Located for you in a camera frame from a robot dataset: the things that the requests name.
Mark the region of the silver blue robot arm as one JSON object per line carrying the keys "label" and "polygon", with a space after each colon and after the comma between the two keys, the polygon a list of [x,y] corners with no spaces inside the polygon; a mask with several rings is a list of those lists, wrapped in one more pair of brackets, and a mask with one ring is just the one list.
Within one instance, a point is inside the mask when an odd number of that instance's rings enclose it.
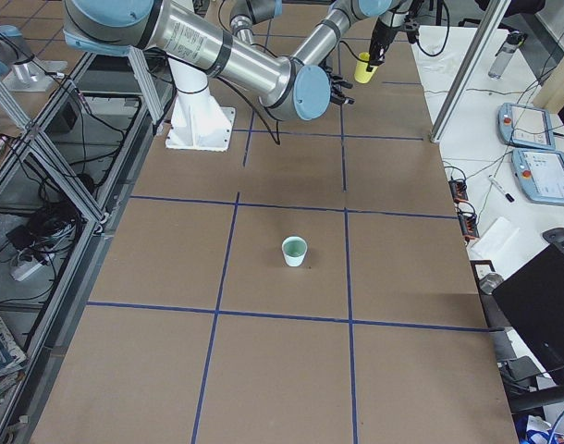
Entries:
{"label": "silver blue robot arm", "polygon": [[[280,1],[238,1],[230,12],[230,27],[234,36],[253,45],[252,27],[279,16]],[[327,16],[291,55],[281,59],[289,62],[290,72],[284,78],[284,89],[277,95],[260,99],[261,105],[281,120],[281,113],[292,111],[302,120],[319,117],[330,103],[351,105],[354,100],[338,89],[352,85],[336,76],[326,64],[328,56],[340,44],[350,26],[364,18],[363,8],[356,1],[336,1]]]}
{"label": "silver blue robot arm", "polygon": [[129,46],[157,47],[209,77],[232,81],[259,96],[277,120],[313,120],[331,100],[321,62],[351,25],[398,7],[397,1],[336,1],[291,55],[272,57],[239,36],[282,12],[279,1],[240,1],[224,30],[197,15],[183,1],[66,1],[64,33],[82,51],[118,55]]}

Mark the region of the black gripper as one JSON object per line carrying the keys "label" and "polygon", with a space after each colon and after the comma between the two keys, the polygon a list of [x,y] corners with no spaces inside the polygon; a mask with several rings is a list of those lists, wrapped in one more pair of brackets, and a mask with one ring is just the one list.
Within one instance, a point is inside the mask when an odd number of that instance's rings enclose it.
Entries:
{"label": "black gripper", "polygon": [[325,67],[325,73],[330,82],[330,101],[336,105],[353,105],[354,99],[343,95],[341,88],[352,89],[353,84],[333,72],[331,67]]}
{"label": "black gripper", "polygon": [[391,10],[379,16],[372,33],[372,45],[369,47],[368,70],[375,70],[385,63],[385,52],[394,41],[398,32],[397,19]]}

